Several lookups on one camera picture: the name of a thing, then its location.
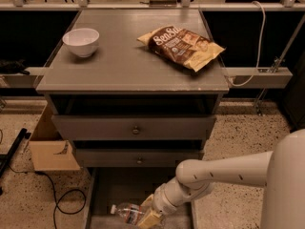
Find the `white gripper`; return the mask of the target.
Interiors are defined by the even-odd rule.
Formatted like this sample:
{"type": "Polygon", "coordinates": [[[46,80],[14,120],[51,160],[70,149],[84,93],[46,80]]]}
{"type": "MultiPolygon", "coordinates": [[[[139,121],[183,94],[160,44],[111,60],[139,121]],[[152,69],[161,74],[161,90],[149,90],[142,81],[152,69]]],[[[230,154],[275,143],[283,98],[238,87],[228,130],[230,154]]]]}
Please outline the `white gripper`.
{"type": "Polygon", "coordinates": [[[140,229],[152,229],[159,224],[162,216],[168,216],[176,212],[177,208],[173,206],[166,197],[165,185],[158,187],[154,194],[150,194],[142,203],[142,207],[150,207],[137,223],[140,229]]]}

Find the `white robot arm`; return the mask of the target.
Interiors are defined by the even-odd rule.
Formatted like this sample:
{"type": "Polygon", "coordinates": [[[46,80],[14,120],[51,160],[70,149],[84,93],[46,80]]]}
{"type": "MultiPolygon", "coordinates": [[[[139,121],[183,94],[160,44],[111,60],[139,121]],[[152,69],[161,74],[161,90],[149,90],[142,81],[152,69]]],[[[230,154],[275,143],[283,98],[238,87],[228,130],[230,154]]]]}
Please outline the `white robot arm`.
{"type": "Polygon", "coordinates": [[[305,130],[285,136],[270,152],[219,160],[187,159],[175,177],[144,202],[140,229],[150,229],[177,208],[208,195],[215,182],[264,189],[261,229],[305,229],[305,130]]]}

